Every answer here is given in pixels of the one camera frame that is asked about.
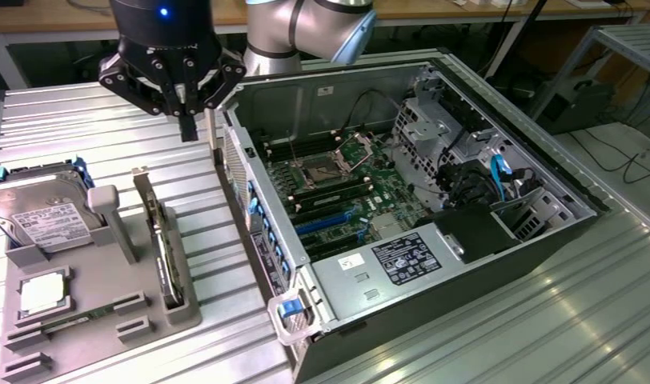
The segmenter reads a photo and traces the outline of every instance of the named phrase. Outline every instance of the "metal frame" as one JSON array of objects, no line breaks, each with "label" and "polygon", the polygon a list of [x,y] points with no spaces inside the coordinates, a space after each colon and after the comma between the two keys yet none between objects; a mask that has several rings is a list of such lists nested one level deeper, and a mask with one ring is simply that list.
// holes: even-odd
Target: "metal frame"
[{"label": "metal frame", "polygon": [[[631,37],[631,40],[625,40],[623,37]],[[625,56],[639,67],[650,72],[650,42],[646,43],[646,38],[650,38],[650,24],[635,26],[598,26],[588,30],[586,36],[582,39],[578,47],[574,49],[570,59],[562,66],[556,77],[552,79],[551,84],[546,88],[543,94],[536,99],[535,105],[531,107],[530,116],[535,120],[543,113],[548,102],[556,93],[558,87],[562,81],[571,75],[578,64],[582,62],[588,49],[594,43],[599,42],[610,50]],[[587,72],[587,75],[595,77],[600,68],[610,58],[606,56],[602,62],[598,62]]]},{"label": "metal frame", "polygon": [[[646,11],[638,11],[634,13],[634,17],[630,23],[634,24],[643,19]],[[607,12],[599,12],[592,14],[552,14],[542,15],[536,20],[571,20],[571,19],[591,19],[591,18],[613,18],[619,17],[618,14],[609,14]],[[502,64],[503,58],[510,51],[510,48],[518,38],[522,26],[524,25],[524,16],[512,16],[506,18],[506,22],[514,22],[514,27],[508,32],[508,36],[503,41],[503,45],[496,53],[496,58],[490,66],[487,76],[491,76],[498,67]],[[401,18],[396,20],[380,20],[376,26],[424,26],[424,25],[441,25],[441,24],[478,24],[486,22],[500,22],[502,17],[482,17],[482,18]],[[228,25],[216,26],[216,32],[218,34],[242,34],[248,32],[246,25]],[[98,40],[114,40],[118,38],[117,30],[79,30],[67,32],[33,32],[33,33],[2,33],[0,34],[0,75],[7,83],[7,87],[11,90],[22,90],[29,88],[29,81],[25,77],[25,73],[13,55],[9,52],[9,46],[13,44],[29,44],[38,42],[85,42]]]}]

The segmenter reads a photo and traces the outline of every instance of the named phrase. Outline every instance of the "power supply label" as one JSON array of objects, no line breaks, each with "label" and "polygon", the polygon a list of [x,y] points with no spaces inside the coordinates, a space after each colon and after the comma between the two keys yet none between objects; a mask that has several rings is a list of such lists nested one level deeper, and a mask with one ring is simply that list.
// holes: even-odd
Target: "power supply label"
[{"label": "power supply label", "polygon": [[375,246],[372,251],[397,286],[441,268],[417,232]]},{"label": "power supply label", "polygon": [[89,226],[71,203],[14,214],[13,219],[39,247],[55,246],[90,235]]}]

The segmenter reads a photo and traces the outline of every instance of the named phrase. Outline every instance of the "aluminum work table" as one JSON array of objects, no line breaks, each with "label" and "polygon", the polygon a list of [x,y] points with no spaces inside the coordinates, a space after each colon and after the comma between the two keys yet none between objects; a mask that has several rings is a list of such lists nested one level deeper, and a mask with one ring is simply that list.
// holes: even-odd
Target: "aluminum work table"
[{"label": "aluminum work table", "polygon": [[[452,56],[433,55],[611,212],[534,273],[309,383],[650,382],[650,218]],[[142,209],[130,169],[150,166],[158,196],[178,213],[202,304],[200,326],[53,382],[289,383],[205,126],[200,142],[181,143],[176,124],[95,84],[9,92],[0,119],[0,164],[33,166],[79,153],[97,183],[117,185],[122,215]],[[6,265],[0,234],[0,305]]]}]

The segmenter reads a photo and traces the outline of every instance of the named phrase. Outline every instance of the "hard drive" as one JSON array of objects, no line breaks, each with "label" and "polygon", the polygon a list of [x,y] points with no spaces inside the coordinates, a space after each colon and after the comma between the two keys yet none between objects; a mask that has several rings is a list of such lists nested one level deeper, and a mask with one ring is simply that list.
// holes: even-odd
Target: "hard drive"
[{"label": "hard drive", "polygon": [[70,161],[13,170],[0,167],[0,229],[14,246],[37,244],[53,253],[89,244],[103,226],[87,207],[93,181]]}]

